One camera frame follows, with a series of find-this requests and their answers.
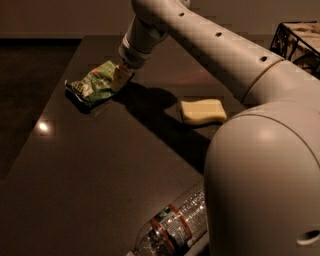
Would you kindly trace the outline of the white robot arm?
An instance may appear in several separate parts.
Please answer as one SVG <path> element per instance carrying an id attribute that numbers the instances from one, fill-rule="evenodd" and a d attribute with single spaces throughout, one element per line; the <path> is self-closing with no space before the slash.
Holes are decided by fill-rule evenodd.
<path id="1" fill-rule="evenodd" d="M 246 108 L 207 151 L 213 256 L 320 256 L 320 81 L 192 12 L 190 0 L 131 4 L 125 64 L 140 68 L 171 36 Z"/>

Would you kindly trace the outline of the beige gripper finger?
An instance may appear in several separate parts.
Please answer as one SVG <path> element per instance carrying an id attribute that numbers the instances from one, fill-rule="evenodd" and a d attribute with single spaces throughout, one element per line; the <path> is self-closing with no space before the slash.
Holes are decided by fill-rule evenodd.
<path id="1" fill-rule="evenodd" d="M 111 90 L 113 92 L 118 92 L 126 83 L 128 80 L 117 80 L 114 78 L 114 74 L 113 74 L 113 78 L 111 81 Z"/>

